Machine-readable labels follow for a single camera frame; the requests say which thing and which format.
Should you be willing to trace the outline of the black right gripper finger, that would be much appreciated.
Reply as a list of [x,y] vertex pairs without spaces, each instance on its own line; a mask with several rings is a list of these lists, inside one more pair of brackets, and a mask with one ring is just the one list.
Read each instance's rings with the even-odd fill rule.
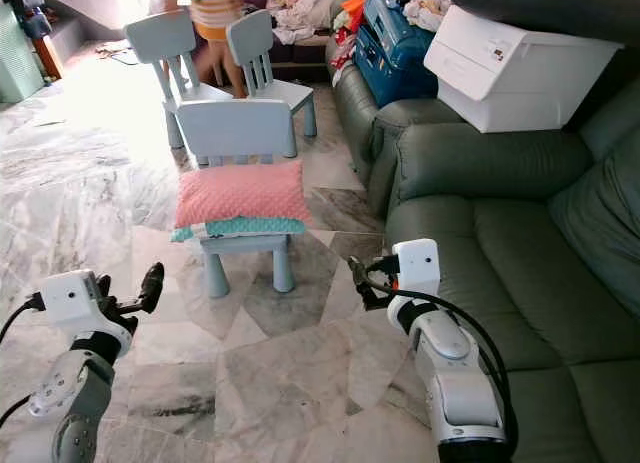
[[355,290],[360,295],[362,306],[364,308],[380,308],[381,298],[372,289],[372,284],[369,281],[369,271],[367,271],[364,263],[357,257],[349,257],[348,267],[352,274]]

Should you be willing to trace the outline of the pink dotted pillow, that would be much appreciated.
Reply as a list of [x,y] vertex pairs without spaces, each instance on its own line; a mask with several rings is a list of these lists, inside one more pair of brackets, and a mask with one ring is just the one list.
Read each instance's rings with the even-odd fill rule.
[[236,217],[308,224],[302,163],[233,163],[180,175],[175,227]]

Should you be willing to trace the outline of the green leather sofa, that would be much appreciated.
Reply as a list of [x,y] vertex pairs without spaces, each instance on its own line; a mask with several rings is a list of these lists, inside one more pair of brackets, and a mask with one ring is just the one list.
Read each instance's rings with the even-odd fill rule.
[[430,238],[445,300],[506,361],[517,463],[640,463],[640,47],[558,130],[481,133],[438,99],[335,105],[389,244]]

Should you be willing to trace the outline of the purple sofa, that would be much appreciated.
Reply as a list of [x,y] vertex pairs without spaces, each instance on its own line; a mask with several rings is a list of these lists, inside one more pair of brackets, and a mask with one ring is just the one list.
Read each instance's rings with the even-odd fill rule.
[[[269,0],[244,0],[247,5],[255,9],[265,9]],[[316,82],[321,75],[326,75],[328,57],[326,57],[326,43],[332,41],[332,29],[329,25],[334,19],[332,7],[340,7],[340,1],[328,0],[321,3],[321,11],[325,18],[319,18],[319,27],[310,38],[301,39],[293,44],[283,44],[279,41],[273,43],[269,57],[273,64],[276,78],[293,80],[300,79],[306,82]]]

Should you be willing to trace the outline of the light blue child chair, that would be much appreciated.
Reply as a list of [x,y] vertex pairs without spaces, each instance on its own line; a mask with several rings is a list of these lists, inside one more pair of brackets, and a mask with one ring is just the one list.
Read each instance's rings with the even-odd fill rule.
[[[178,107],[175,117],[189,156],[197,163],[195,170],[233,163],[300,161],[296,157],[291,108],[275,99],[188,102]],[[220,298],[230,291],[221,263],[221,257],[228,254],[268,252],[271,285],[279,293],[292,291],[289,242],[293,235],[297,234],[195,238],[187,242],[197,245],[204,254],[209,293],[212,298]]]
[[229,99],[232,94],[201,82],[192,52],[197,34],[186,10],[160,12],[125,25],[137,59],[154,67],[163,93],[163,107],[169,146],[173,151],[186,147],[177,120],[177,108],[186,101]]
[[292,114],[303,115],[303,134],[316,137],[317,119],[314,89],[310,85],[275,79],[269,59],[275,35],[269,12],[257,10],[234,21],[227,28],[230,55],[241,67],[247,96],[279,99],[291,107]]

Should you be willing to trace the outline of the white plastic storage box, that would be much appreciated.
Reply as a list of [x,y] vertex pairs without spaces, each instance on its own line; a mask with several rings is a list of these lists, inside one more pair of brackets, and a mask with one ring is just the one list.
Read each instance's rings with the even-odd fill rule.
[[620,44],[445,12],[424,65],[436,97],[480,133],[561,129]]

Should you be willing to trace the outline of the green cabinet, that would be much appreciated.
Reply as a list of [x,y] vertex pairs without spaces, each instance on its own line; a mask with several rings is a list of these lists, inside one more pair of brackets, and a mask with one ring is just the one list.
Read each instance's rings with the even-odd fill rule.
[[0,94],[6,105],[22,102],[46,87],[35,48],[12,7],[0,2]]

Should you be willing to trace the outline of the orange red cloth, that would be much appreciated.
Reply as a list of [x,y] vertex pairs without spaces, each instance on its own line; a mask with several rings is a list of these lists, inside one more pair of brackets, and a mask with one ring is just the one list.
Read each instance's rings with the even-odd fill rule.
[[358,41],[358,28],[364,21],[366,0],[347,0],[340,3],[340,10],[333,21],[335,30],[335,52],[330,65],[339,73],[343,67],[351,65],[355,44]]

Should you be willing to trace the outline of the dark blue black object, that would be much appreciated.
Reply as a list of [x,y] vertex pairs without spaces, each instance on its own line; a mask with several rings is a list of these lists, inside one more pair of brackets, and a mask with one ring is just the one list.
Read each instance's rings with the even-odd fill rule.
[[4,0],[12,6],[24,33],[31,39],[42,39],[51,32],[44,5],[45,0]]

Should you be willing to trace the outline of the pale clothes pile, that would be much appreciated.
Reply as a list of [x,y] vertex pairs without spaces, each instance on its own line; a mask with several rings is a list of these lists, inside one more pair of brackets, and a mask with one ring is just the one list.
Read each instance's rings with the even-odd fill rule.
[[276,41],[294,44],[316,35],[329,32],[335,18],[334,3],[339,0],[266,0]]

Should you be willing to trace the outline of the white pink clothes bundle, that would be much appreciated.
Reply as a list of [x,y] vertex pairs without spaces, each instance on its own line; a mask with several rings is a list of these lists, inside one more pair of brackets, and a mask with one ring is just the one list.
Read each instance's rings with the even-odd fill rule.
[[435,33],[451,6],[451,0],[408,0],[403,3],[402,9],[404,18],[413,27]]

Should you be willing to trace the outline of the child in striped shirt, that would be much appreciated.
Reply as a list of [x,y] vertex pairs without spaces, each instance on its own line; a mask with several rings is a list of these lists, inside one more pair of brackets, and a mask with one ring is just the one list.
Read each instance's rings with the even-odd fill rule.
[[[182,0],[165,0],[165,10],[182,7]],[[195,69],[201,78],[216,69],[227,74],[236,98],[246,98],[247,89],[241,67],[230,52],[227,28],[242,18],[243,0],[189,0],[189,19],[195,30],[206,41],[206,50],[195,57]]]

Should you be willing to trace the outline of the dark grey cushion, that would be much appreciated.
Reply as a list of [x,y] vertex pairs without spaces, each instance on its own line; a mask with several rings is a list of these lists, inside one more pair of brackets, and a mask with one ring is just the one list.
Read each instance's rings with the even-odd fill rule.
[[640,0],[452,0],[453,5],[532,32],[640,46]]

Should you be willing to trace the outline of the brown wooden post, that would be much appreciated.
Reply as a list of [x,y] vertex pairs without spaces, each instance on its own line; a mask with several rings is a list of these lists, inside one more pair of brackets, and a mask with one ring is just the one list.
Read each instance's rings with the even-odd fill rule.
[[63,79],[63,66],[56,52],[55,44],[52,43],[51,35],[41,35],[29,39],[33,50],[35,50],[38,61],[50,82],[58,82]]

